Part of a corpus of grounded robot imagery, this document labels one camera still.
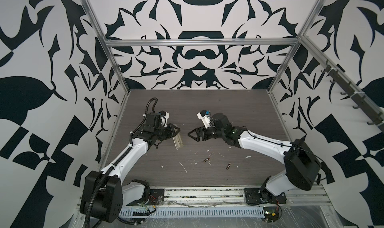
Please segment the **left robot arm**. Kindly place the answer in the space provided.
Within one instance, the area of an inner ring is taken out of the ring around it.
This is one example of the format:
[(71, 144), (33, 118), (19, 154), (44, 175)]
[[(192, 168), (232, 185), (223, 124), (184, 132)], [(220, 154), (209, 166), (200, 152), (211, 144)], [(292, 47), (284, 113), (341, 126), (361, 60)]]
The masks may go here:
[(80, 212), (85, 215), (84, 227), (91, 227), (91, 218), (96, 218), (94, 227), (102, 222), (111, 223), (119, 218), (121, 209), (130, 203), (146, 204), (150, 196), (149, 183), (132, 180), (127, 186), (122, 183), (135, 163), (151, 147), (158, 148), (164, 141), (176, 137), (180, 128), (168, 122), (169, 113), (155, 111), (158, 99), (151, 98), (145, 108), (143, 120), (129, 134), (126, 148), (100, 171), (92, 171), (85, 178)]

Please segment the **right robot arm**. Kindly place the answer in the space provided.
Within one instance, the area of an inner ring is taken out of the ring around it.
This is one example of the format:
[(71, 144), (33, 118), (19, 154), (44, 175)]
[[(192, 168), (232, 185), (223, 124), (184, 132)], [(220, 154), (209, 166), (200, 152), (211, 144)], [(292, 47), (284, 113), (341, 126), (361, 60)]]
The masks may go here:
[(312, 189), (322, 166), (305, 141), (281, 141), (253, 133), (246, 127), (233, 126), (223, 113), (211, 115), (203, 110), (197, 117), (203, 126), (193, 130), (195, 141), (222, 139), (230, 146), (261, 153), (285, 166), (282, 172), (267, 177), (260, 188), (245, 189), (248, 205), (283, 203), (286, 191), (293, 188), (303, 191)]

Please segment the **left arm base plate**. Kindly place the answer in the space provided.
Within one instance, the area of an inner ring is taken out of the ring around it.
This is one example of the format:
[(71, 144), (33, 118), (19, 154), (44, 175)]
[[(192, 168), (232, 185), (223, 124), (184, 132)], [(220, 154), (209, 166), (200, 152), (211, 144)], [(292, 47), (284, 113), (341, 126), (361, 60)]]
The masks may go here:
[(129, 203), (129, 205), (139, 205), (145, 203), (146, 205), (156, 205), (157, 202), (164, 198), (164, 189), (145, 189), (144, 194), (139, 200)]

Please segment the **white remote control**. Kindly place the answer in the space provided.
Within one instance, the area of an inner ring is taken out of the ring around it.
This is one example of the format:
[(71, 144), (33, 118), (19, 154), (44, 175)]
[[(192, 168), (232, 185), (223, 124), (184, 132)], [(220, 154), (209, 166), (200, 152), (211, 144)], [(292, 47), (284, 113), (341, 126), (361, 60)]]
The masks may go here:
[(174, 141), (176, 150), (183, 147), (183, 141), (182, 141), (180, 132), (178, 132), (177, 135), (173, 137), (173, 141)]

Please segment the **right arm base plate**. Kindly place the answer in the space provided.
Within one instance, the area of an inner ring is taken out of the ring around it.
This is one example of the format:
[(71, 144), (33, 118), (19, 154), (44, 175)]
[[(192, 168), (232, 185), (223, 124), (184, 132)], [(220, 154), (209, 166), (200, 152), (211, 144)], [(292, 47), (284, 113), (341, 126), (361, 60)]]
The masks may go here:
[(285, 204), (287, 197), (285, 193), (279, 196), (272, 195), (268, 190), (260, 188), (244, 189), (246, 204), (249, 206), (257, 206), (262, 204)]

